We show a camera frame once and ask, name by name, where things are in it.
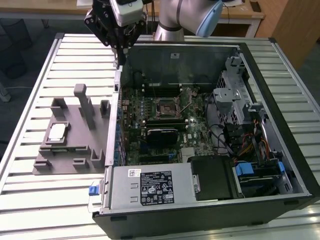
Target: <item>blue latch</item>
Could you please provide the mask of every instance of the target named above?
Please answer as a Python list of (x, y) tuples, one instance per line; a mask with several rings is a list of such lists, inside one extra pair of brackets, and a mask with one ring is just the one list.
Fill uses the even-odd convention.
[(284, 173), (286, 171), (285, 166), (284, 166), (282, 161), (278, 162), (278, 166), (279, 166), (279, 169), (280, 169), (281, 173)]
[(235, 167), (235, 171), (237, 176), (254, 174), (254, 169), (252, 168), (252, 165), (249, 162), (239, 163)]
[(89, 196), (99, 195), (99, 185), (89, 187)]

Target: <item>floor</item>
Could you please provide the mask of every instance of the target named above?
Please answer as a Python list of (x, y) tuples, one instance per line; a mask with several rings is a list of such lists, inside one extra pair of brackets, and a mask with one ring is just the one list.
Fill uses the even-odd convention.
[[(27, 73), (20, 78), (10, 80), (0, 71), (0, 81), (9, 88), (8, 92), (11, 95), (10, 102), (0, 101), (0, 159), (7, 147), (2, 141), (10, 140), (56, 33), (90, 33), (82, 21), (74, 20), (50, 20), (49, 28), (46, 29), (40, 20), (28, 19), (25, 20), (25, 25), (33, 41), (31, 48), (22, 51), (22, 57), (28, 68)], [(298, 73), (318, 104), (320, 104), (319, 66), (320, 44), (316, 44)]]

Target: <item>wooden table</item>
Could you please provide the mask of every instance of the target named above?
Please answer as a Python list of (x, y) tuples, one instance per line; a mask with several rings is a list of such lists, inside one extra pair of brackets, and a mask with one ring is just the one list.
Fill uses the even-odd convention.
[[(92, 0), (85, 1), (87, 7), (77, 8), (77, 0), (0, 0), (0, 18), (83, 20)], [(159, 0), (155, 1), (155, 15), (159, 15)], [(245, 36), (254, 37), (264, 17), (262, 12), (253, 11), (246, 0), (236, 7), (224, 7), (219, 23), (249, 25)]]

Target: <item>motherboard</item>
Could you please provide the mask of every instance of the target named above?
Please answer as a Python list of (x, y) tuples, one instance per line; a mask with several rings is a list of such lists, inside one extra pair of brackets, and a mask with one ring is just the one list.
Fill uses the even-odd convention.
[(126, 165), (182, 163), (184, 154), (214, 154), (205, 117), (206, 92), (196, 86), (125, 88)]

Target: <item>circuit board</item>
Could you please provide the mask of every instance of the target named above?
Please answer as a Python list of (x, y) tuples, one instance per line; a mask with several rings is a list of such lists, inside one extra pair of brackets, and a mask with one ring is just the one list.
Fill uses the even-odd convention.
[[(194, 148), (195, 156), (214, 154), (213, 143), (204, 115), (204, 96), (206, 93), (197, 94), (194, 87), (182, 87), (179, 94), (178, 114), (172, 114), (170, 104), (158, 107), (161, 102), (169, 101), (167, 97), (145, 97), (141, 89), (126, 88), (123, 91), (122, 109), (123, 125), (126, 147), (126, 165), (141, 165), (141, 157), (170, 156), (170, 163), (181, 163), (181, 148)], [(160, 119), (159, 109), (167, 109), (161, 114), (167, 118), (183, 119), (187, 125), (178, 131), (177, 141), (174, 145), (166, 147), (148, 147), (145, 141), (144, 121)]]

